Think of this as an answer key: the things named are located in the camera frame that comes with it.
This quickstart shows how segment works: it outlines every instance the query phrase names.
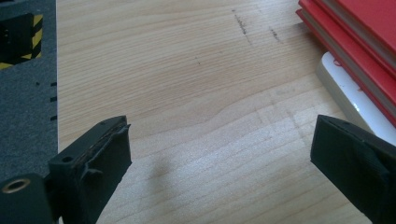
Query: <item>red book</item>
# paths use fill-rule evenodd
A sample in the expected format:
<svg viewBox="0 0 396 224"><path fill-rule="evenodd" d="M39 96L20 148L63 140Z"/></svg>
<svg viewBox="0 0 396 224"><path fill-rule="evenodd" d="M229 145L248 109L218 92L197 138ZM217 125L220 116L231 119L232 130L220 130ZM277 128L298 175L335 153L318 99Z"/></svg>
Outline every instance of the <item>red book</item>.
<svg viewBox="0 0 396 224"><path fill-rule="evenodd" d="M396 127L396 80L313 0L300 0L297 14Z"/></svg>
<svg viewBox="0 0 396 224"><path fill-rule="evenodd" d="M395 0L315 0L396 78Z"/></svg>

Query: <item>metal ring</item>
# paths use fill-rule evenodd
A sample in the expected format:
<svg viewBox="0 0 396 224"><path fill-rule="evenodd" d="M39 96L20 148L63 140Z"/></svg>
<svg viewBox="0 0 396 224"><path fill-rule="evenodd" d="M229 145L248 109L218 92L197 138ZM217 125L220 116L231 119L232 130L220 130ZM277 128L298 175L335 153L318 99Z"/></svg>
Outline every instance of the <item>metal ring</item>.
<svg viewBox="0 0 396 224"><path fill-rule="evenodd" d="M7 185L5 185L2 189L3 193L15 193L20 191L21 189L26 188L30 184L30 179L16 179Z"/></svg>

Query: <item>wooden table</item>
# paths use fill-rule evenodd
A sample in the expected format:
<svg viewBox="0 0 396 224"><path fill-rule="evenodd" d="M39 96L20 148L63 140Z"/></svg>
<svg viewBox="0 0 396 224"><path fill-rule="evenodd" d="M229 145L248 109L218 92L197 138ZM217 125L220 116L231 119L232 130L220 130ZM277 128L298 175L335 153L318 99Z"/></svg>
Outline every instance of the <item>wooden table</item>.
<svg viewBox="0 0 396 224"><path fill-rule="evenodd" d="M60 149L102 119L132 124L98 223L369 223L309 159L317 115L345 117L297 1L57 8Z"/></svg>

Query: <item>black plastic jaw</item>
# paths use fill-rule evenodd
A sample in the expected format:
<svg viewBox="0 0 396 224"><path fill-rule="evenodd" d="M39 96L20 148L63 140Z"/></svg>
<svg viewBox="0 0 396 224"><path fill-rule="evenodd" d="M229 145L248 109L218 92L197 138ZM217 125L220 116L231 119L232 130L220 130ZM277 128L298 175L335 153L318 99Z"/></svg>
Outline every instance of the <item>black plastic jaw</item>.
<svg viewBox="0 0 396 224"><path fill-rule="evenodd" d="M49 175L1 183L6 223L95 223L131 165L126 117L104 120L49 161Z"/></svg>
<svg viewBox="0 0 396 224"><path fill-rule="evenodd" d="M319 115L311 161L374 223L396 223L395 146Z"/></svg>

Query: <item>scratch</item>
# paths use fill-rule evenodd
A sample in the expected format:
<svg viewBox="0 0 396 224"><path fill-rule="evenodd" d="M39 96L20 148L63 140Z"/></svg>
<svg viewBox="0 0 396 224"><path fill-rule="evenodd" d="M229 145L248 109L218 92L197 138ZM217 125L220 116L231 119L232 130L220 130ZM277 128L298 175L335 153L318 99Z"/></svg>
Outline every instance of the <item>scratch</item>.
<svg viewBox="0 0 396 224"><path fill-rule="evenodd" d="M198 61L198 58L197 58L197 57L195 57L195 60L198 62L199 65L201 65L201 63Z"/></svg>
<svg viewBox="0 0 396 224"><path fill-rule="evenodd" d="M259 10L259 12L262 14L262 10L260 9L260 7L258 5L255 5L257 10Z"/></svg>
<svg viewBox="0 0 396 224"><path fill-rule="evenodd" d="M274 36L274 39L277 41L277 42L279 42L279 43L282 43L283 44L283 42L279 39L279 36L277 36L277 33L276 33L276 31L273 29L273 28L271 28L271 26L269 27L269 29L270 29L270 31L271 31L271 33L273 34L273 36Z"/></svg>
<svg viewBox="0 0 396 224"><path fill-rule="evenodd" d="M295 118L295 115L289 110L286 110L286 113L288 114L288 117L291 119L291 122L293 124L294 130L297 131L298 135L300 136L300 139L303 140L303 142L304 142L304 144L306 146L309 146L310 142L307 141L306 134L304 134L301 125L297 122L297 119Z"/></svg>
<svg viewBox="0 0 396 224"><path fill-rule="evenodd" d="M239 27L242 30L242 34L246 35L247 34L247 30L245 29L245 24L241 21L241 18L239 18L236 14L235 14L235 19L239 24Z"/></svg>
<svg viewBox="0 0 396 224"><path fill-rule="evenodd" d="M242 34L244 34L244 36L247 39L247 42L249 43L249 45L252 46L252 44L251 44L251 42L250 42L250 40L248 39L248 36L247 36L248 32L247 32L247 29L245 28L246 25L242 22L240 17L238 17L236 14L234 14L234 16L235 16L236 21L239 24L239 27L242 30Z"/></svg>

